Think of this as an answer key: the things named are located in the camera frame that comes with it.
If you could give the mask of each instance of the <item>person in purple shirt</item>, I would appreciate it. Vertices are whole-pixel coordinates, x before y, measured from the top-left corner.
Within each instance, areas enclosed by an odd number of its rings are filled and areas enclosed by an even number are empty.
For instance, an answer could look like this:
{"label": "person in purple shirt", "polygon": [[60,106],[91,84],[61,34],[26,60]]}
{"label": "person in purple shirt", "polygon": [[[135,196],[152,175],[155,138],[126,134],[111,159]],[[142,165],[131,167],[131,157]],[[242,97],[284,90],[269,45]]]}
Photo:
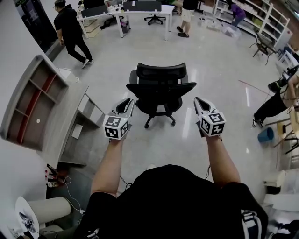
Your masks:
{"label": "person in purple shirt", "polygon": [[245,19],[245,11],[237,4],[233,3],[232,0],[227,0],[226,2],[228,3],[228,9],[231,10],[234,15],[232,25],[236,27],[241,21]]}

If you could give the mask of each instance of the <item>black t-shirt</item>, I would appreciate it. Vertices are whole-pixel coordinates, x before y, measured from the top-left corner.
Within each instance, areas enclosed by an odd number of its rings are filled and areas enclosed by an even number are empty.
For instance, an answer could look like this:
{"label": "black t-shirt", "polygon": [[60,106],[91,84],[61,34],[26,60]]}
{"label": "black t-shirt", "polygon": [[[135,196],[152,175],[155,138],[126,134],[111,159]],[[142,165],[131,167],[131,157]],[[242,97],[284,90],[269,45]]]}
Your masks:
{"label": "black t-shirt", "polygon": [[118,198],[93,193],[74,238],[95,232],[100,238],[128,234],[242,239],[241,210],[257,213],[264,238],[267,214],[245,184],[228,183],[220,189],[183,167],[167,165],[143,172]]}
{"label": "black t-shirt", "polygon": [[71,40],[73,37],[82,35],[77,21],[77,13],[72,8],[62,9],[54,20],[56,31],[62,30],[64,40]]}
{"label": "black t-shirt", "polygon": [[186,10],[195,10],[197,9],[198,0],[184,0],[183,8]]}

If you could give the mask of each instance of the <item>blue bucket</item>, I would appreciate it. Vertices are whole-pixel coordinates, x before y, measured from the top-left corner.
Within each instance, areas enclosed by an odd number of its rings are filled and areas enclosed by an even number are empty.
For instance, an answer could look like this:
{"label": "blue bucket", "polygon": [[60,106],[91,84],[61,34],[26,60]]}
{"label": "blue bucket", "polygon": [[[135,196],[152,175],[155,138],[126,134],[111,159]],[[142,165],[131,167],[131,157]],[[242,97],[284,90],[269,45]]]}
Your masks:
{"label": "blue bucket", "polygon": [[257,139],[260,143],[270,141],[274,138],[274,132],[271,128],[266,128],[264,131],[258,134]]}

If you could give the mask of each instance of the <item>white shelving unit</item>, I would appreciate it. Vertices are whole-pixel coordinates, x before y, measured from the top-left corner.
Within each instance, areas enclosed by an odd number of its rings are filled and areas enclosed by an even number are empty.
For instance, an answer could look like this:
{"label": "white shelving unit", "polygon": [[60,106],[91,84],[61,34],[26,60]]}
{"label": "white shelving unit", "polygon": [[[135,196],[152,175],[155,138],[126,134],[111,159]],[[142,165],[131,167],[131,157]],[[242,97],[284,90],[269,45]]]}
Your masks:
{"label": "white shelving unit", "polygon": [[[239,23],[238,27],[254,36],[256,32],[265,35],[275,46],[286,30],[290,19],[275,9],[272,3],[264,0],[260,0],[260,5],[250,0],[244,0],[244,3],[235,0],[234,3],[246,12],[246,18]],[[228,10],[226,0],[215,0],[213,14],[220,21],[232,22],[233,13]]]}

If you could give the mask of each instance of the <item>floor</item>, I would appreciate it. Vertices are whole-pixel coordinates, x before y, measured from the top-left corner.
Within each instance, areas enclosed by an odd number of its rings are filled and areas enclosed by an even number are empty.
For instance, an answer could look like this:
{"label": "floor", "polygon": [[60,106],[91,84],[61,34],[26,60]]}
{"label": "floor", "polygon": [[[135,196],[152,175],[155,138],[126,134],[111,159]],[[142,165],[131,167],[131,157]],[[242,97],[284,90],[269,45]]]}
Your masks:
{"label": "floor", "polygon": [[[57,67],[72,69],[81,81],[90,85],[88,94],[104,112],[109,112],[122,98],[135,98],[126,84],[131,70],[136,69],[139,62],[156,66],[186,63],[189,81],[196,82],[197,86],[183,96],[183,106],[173,114],[177,121],[175,127],[167,117],[156,117],[147,130],[144,124],[148,116],[135,108],[133,126],[124,144],[122,177],[131,183],[151,163],[180,165],[205,177],[209,166],[206,141],[195,125],[193,108],[193,98],[198,96],[212,101],[224,113],[227,123],[223,142],[242,182],[262,202],[264,175],[277,167],[277,149],[272,147],[276,139],[261,145],[257,141],[261,130],[252,128],[251,121],[253,113],[269,98],[267,85],[279,78],[276,57],[271,56],[265,66],[266,56],[252,57],[256,51],[256,46],[249,48],[255,42],[252,36],[243,33],[235,41],[222,33],[201,28],[197,25],[198,13],[192,17],[188,39],[177,36],[176,26],[181,19],[174,15],[167,42],[164,25],[148,26],[143,17],[130,17],[132,29],[124,38],[119,37],[114,25],[86,40],[94,64],[85,69],[81,69],[81,63],[69,56],[66,49],[54,61]],[[100,129],[90,142],[90,154],[86,157],[85,173],[89,178],[96,171],[106,146],[107,140]],[[124,184],[120,183],[119,191],[123,189]]]}

